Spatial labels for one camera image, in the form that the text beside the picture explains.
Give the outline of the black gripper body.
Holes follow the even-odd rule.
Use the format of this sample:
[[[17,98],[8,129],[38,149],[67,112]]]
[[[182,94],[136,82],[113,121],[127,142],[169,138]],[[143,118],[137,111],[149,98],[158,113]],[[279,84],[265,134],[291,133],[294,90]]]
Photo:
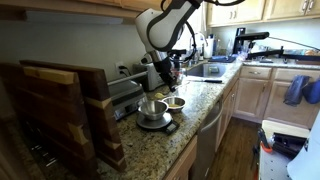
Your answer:
[[[176,84],[177,77],[171,72],[171,62],[168,58],[156,63],[156,71],[169,88]]]

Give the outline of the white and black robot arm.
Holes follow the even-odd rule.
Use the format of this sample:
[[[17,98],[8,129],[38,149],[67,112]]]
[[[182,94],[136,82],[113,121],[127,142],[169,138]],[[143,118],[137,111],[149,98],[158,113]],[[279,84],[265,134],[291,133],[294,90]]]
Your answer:
[[[135,25],[146,53],[151,56],[156,71],[171,92],[176,90],[177,77],[171,72],[171,58],[168,55],[179,40],[184,26],[192,38],[195,33],[187,22],[203,0],[172,0],[163,11],[148,8],[137,15]]]

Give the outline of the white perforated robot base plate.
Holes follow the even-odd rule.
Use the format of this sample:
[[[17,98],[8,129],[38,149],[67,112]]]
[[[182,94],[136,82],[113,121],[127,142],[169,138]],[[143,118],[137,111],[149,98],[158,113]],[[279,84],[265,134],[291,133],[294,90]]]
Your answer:
[[[320,180],[320,121],[311,130],[288,124],[262,121],[270,148],[261,144],[257,180]],[[305,138],[295,158],[288,158],[274,149],[275,133]]]

